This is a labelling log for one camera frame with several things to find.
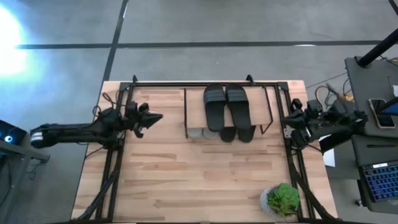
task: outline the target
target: laptop keyboard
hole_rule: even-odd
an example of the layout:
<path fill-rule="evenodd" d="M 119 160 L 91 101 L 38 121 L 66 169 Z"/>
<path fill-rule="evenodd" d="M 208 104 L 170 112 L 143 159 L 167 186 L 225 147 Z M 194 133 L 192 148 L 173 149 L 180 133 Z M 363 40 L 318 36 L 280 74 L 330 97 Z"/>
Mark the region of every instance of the laptop keyboard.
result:
<path fill-rule="evenodd" d="M 398 161 L 363 167 L 374 202 L 398 199 Z"/>

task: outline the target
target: wooden table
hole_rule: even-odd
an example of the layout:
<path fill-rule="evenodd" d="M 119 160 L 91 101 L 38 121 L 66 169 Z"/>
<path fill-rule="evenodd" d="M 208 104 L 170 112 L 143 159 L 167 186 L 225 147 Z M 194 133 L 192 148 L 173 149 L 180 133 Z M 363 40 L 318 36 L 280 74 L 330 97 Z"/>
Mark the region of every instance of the wooden table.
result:
<path fill-rule="evenodd" d="M 287 82 L 291 99 L 299 98 L 305 103 L 304 82 Z M 105 82 L 101 92 L 114 98 L 119 84 Z M 253 141 L 246 144 L 238 139 L 232 143 L 186 139 L 183 88 L 135 88 L 133 100 L 147 102 L 152 111 L 162 113 L 164 118 L 145 129 L 142 139 L 127 132 L 114 222 L 283 221 L 268 217 L 259 207 L 264 188 L 290 183 L 275 90 L 270 88 L 267 92 L 274 122 L 264 135 L 257 128 Z M 102 97 L 98 104 L 102 108 L 109 106 Z M 99 147 L 90 144 L 87 153 Z M 303 157 L 312 192 L 337 217 L 322 155 L 308 148 Z M 102 150 L 85 161 L 72 218 L 81 215 L 98 193 L 105 158 L 106 151 Z M 302 207 L 307 214 L 303 198 Z"/>

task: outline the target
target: gray concrete floor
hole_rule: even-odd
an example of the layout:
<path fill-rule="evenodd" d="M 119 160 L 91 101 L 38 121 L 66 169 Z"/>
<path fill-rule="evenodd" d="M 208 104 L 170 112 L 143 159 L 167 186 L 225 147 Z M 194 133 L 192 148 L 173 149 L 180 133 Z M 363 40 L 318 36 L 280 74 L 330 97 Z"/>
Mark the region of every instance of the gray concrete floor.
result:
<path fill-rule="evenodd" d="M 26 130 L 93 115 L 109 49 L 13 50 L 12 44 L 110 44 L 122 0 L 0 0 L 0 119 Z M 387 0 L 130 0 L 120 43 L 381 40 L 397 28 Z M 301 79 L 309 98 L 324 80 L 339 91 L 344 59 L 372 46 L 119 49 L 110 80 Z M 398 55 L 393 47 L 385 57 Z M 10 223 L 70 218 L 85 147 L 59 144 L 26 178 Z M 356 208 L 356 183 L 330 179 L 339 217 L 397 223 Z"/>

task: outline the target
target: plant pot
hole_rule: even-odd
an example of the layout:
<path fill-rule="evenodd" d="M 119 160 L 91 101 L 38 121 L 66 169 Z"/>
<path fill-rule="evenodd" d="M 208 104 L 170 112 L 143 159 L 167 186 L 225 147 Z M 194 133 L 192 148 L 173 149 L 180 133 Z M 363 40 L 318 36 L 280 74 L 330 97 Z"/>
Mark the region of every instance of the plant pot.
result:
<path fill-rule="evenodd" d="M 273 217 L 273 218 L 284 218 L 284 219 L 286 219 L 286 218 L 289 218 L 289 217 L 291 217 L 291 216 L 293 216 L 293 215 L 280 216 L 280 215 L 276 214 L 276 213 L 273 211 L 273 209 L 271 209 L 270 206 L 268 205 L 268 194 L 269 194 L 269 193 L 272 193 L 272 192 L 273 192 L 276 188 L 278 188 L 278 187 L 279 187 L 279 185 L 275 185 L 275 186 L 269 187 L 269 188 L 267 188 L 267 189 L 264 189 L 264 190 L 262 191 L 261 196 L 260 196 L 260 207 L 261 207 L 262 211 L 263 211 L 265 214 L 269 215 L 270 217 Z"/>

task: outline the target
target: phone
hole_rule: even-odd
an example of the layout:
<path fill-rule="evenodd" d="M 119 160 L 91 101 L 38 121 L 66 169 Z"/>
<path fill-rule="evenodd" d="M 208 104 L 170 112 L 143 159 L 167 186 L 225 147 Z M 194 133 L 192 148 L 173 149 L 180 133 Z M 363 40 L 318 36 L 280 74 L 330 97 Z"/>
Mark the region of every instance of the phone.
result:
<path fill-rule="evenodd" d="M 371 111 L 373 113 L 376 124 L 379 128 L 396 128 L 396 124 L 391 115 L 380 114 L 380 109 L 386 105 L 383 99 L 369 99 Z"/>
<path fill-rule="evenodd" d="M 398 97 L 388 101 L 383 109 L 381 109 L 380 113 L 398 116 Z"/>

